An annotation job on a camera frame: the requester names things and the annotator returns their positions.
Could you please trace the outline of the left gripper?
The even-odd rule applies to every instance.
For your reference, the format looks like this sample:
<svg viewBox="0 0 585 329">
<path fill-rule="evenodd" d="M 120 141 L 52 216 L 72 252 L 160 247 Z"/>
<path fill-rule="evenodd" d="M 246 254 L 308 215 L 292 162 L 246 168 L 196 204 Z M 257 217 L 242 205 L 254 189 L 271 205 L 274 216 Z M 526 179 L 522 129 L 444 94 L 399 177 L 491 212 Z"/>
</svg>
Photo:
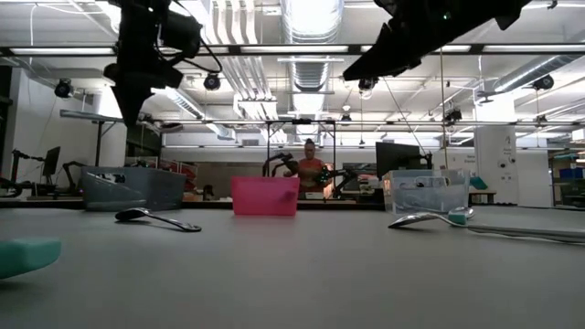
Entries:
<svg viewBox="0 0 585 329">
<path fill-rule="evenodd" d="M 112 86 L 112 93 L 127 127 L 137 123 L 144 102 L 154 95 L 151 88 L 177 88 L 183 79 L 183 74 L 179 70 L 163 61 L 151 63 L 139 69 L 128 69 L 120 64 L 112 63 L 104 68 L 103 76 L 116 84 L 145 87 L 132 91 L 130 103 L 130 99 L 124 93 L 124 88 Z"/>
</svg>

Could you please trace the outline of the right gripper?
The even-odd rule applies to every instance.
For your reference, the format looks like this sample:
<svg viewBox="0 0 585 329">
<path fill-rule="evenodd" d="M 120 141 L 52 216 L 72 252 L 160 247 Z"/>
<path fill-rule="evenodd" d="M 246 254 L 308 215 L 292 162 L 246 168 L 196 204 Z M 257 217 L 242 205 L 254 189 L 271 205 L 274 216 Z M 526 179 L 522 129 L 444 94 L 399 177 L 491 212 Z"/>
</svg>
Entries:
<svg viewBox="0 0 585 329">
<path fill-rule="evenodd" d="M 480 25 L 495 20 L 506 30 L 520 17 L 529 0 L 388 0 L 377 1 L 390 20 L 374 45 L 344 72 L 347 80 L 397 77 L 421 64 L 424 55 Z"/>
</svg>

